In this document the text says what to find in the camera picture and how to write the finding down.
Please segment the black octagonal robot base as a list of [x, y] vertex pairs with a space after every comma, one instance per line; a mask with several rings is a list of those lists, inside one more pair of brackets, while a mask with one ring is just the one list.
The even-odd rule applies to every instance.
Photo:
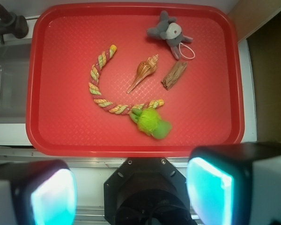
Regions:
[[104, 183], [111, 225], [195, 225], [186, 178], [165, 158], [128, 158]]

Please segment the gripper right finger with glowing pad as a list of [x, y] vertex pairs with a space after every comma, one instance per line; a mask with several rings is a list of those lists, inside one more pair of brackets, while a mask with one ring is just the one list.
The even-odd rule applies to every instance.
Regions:
[[186, 187], [205, 225], [281, 225], [281, 143], [199, 146]]

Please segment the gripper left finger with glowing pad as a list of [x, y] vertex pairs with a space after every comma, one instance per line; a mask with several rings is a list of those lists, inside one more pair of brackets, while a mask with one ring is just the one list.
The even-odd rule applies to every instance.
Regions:
[[62, 160], [0, 164], [0, 225], [72, 225], [74, 173]]

